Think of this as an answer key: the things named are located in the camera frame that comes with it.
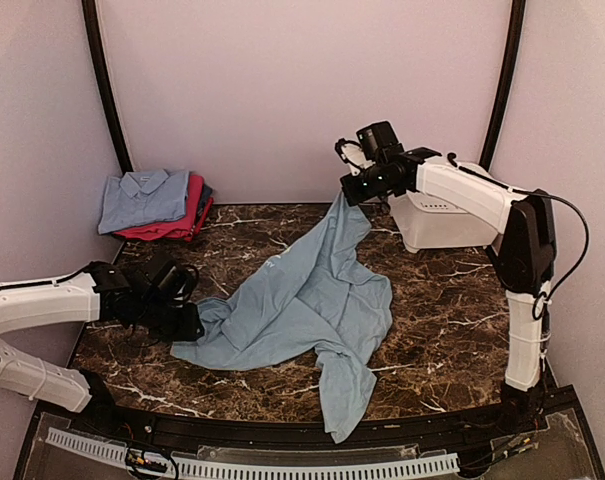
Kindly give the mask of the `blue cloth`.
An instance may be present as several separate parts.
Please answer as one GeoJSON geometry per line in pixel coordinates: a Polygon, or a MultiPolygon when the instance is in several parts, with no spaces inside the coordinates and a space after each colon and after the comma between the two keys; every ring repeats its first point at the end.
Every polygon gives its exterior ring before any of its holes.
{"type": "Polygon", "coordinates": [[[376,385],[368,362],[393,322],[390,280],[357,259],[370,230],[362,210],[338,194],[309,232],[269,257],[229,299],[199,301],[205,334],[174,342],[172,356],[247,371],[312,350],[324,430],[344,442],[368,408],[376,385]]]}

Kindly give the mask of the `light blue button shirt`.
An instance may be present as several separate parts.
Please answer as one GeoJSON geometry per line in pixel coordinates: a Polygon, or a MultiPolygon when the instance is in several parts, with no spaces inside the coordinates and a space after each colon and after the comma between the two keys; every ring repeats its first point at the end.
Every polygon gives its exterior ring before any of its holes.
{"type": "Polygon", "coordinates": [[[190,173],[164,169],[110,176],[103,193],[97,226],[101,235],[186,215],[190,173]]]}

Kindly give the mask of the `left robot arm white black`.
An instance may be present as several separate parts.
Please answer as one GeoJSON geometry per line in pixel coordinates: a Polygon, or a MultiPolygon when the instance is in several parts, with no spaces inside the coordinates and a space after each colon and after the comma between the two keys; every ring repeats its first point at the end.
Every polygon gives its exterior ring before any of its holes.
{"type": "Polygon", "coordinates": [[[133,272],[95,261],[60,278],[0,283],[0,388],[83,412],[99,434],[116,435],[123,415],[98,374],[46,362],[12,347],[2,335],[116,321],[125,329],[144,328],[153,342],[196,341],[204,334],[190,300],[198,280],[196,269],[159,255],[133,272]]]}

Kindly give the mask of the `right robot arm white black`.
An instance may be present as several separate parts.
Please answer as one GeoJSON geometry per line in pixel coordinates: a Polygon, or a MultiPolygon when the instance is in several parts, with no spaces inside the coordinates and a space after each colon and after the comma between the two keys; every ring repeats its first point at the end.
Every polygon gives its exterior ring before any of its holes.
{"type": "Polygon", "coordinates": [[[341,139],[335,150],[350,168],[341,179],[348,202],[386,198],[408,251],[484,248],[509,308],[505,388],[530,392],[546,353],[556,255],[552,207],[543,192],[519,193],[428,148],[397,146],[385,162],[367,158],[355,141],[341,139]]]}

